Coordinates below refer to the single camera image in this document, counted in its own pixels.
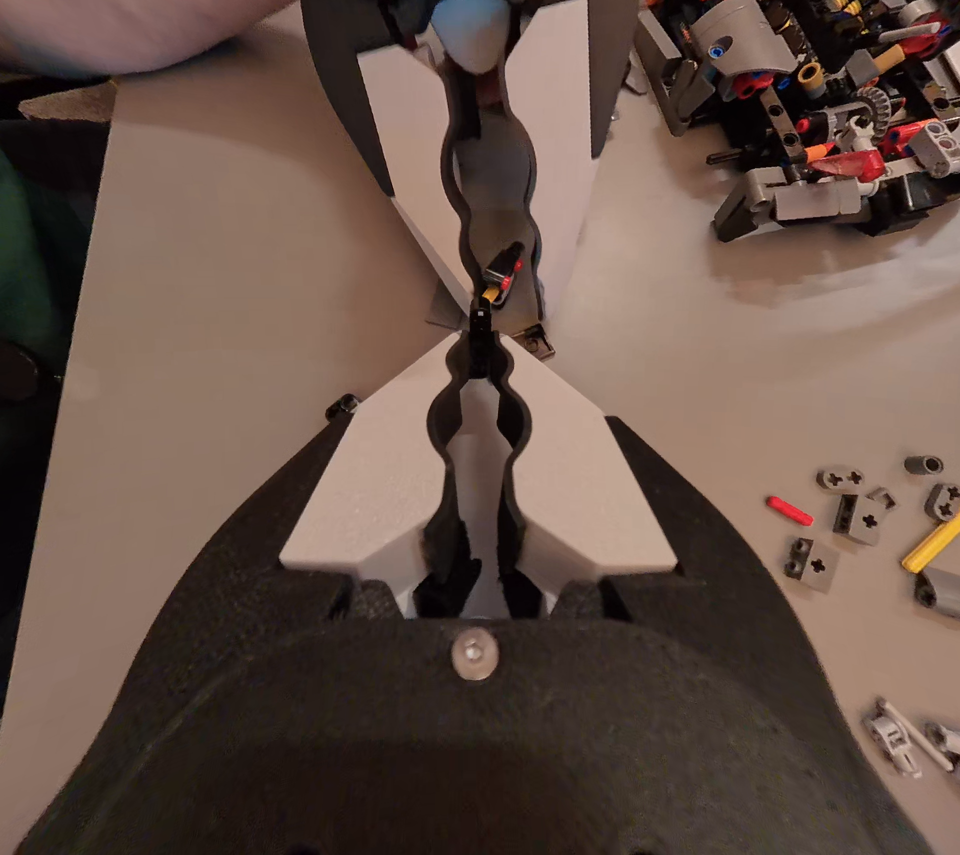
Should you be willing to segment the scattered loose lego pieces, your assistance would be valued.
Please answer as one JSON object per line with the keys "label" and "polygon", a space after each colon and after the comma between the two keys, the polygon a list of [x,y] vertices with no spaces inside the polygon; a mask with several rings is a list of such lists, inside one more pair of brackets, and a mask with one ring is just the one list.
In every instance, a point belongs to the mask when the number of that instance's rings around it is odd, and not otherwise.
{"label": "scattered loose lego pieces", "polygon": [[[884,486],[871,488],[865,475],[851,466],[821,469],[815,481],[836,498],[831,533],[862,547],[880,542],[887,518],[899,500]],[[923,608],[958,620],[958,574],[935,565],[958,540],[958,484],[937,480],[923,502],[924,515],[935,523],[930,534],[900,562],[914,579],[914,599]],[[795,537],[789,546],[783,573],[786,578],[825,593],[832,585],[838,552],[810,535]],[[914,725],[888,699],[879,698],[864,728],[887,761],[903,776],[918,778],[921,769],[915,750],[922,750],[946,774],[958,779],[958,730],[937,722],[923,729]]]}

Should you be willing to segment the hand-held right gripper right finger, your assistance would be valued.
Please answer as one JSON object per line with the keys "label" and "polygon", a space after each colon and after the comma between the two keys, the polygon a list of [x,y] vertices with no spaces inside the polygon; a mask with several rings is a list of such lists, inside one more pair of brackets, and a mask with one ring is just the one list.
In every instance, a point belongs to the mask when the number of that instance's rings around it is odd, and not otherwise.
{"label": "hand-held right gripper right finger", "polygon": [[510,337],[489,381],[508,443],[497,511],[498,579],[511,616],[550,611],[571,583],[678,565],[603,411]]}

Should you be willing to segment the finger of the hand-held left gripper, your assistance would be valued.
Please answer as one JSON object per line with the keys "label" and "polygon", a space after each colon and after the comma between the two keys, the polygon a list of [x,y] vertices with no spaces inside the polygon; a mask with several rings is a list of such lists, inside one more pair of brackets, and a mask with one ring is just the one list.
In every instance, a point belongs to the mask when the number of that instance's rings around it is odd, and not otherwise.
{"label": "finger of the hand-held left gripper", "polygon": [[426,48],[388,45],[358,66],[390,178],[390,199],[464,316],[477,269],[466,256],[470,211],[454,176],[447,80]]}
{"label": "finger of the hand-held left gripper", "polygon": [[534,153],[530,214],[540,241],[536,279],[545,320],[570,284],[597,171],[588,1],[537,9],[506,61],[510,111]]}

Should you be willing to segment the partly built lego car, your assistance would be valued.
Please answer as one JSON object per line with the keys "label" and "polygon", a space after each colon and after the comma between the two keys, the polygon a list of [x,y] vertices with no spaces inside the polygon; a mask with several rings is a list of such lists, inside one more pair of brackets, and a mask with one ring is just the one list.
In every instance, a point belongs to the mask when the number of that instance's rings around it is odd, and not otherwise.
{"label": "partly built lego car", "polygon": [[766,225],[879,237],[958,201],[958,94],[930,63],[959,0],[642,0],[634,49],[671,133],[717,125],[724,244]]}

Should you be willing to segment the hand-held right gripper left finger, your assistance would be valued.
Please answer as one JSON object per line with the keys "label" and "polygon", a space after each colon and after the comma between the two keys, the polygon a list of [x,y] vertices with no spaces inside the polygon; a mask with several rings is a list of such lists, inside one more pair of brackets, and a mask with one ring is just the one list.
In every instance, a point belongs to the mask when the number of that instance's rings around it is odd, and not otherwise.
{"label": "hand-held right gripper left finger", "polygon": [[459,614],[472,592],[450,440],[470,372],[451,333],[361,402],[280,551],[289,570],[381,582],[404,614]]}

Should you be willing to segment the black bent lego beam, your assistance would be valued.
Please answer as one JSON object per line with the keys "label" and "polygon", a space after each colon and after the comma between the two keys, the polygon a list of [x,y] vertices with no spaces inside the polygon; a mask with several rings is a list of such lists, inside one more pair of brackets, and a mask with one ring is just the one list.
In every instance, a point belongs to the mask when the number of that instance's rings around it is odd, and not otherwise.
{"label": "black bent lego beam", "polygon": [[469,349],[469,379],[485,380],[490,376],[491,357],[495,345],[493,306],[480,295],[471,305],[467,326]]}

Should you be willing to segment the black lego subassembly red pins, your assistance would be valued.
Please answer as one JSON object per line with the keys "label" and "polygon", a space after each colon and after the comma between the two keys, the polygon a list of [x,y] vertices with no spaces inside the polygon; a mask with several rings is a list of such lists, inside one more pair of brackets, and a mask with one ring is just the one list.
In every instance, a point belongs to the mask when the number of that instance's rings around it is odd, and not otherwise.
{"label": "black lego subassembly red pins", "polygon": [[482,271],[482,297],[492,309],[501,308],[510,297],[523,268],[525,244],[515,240],[501,249]]}

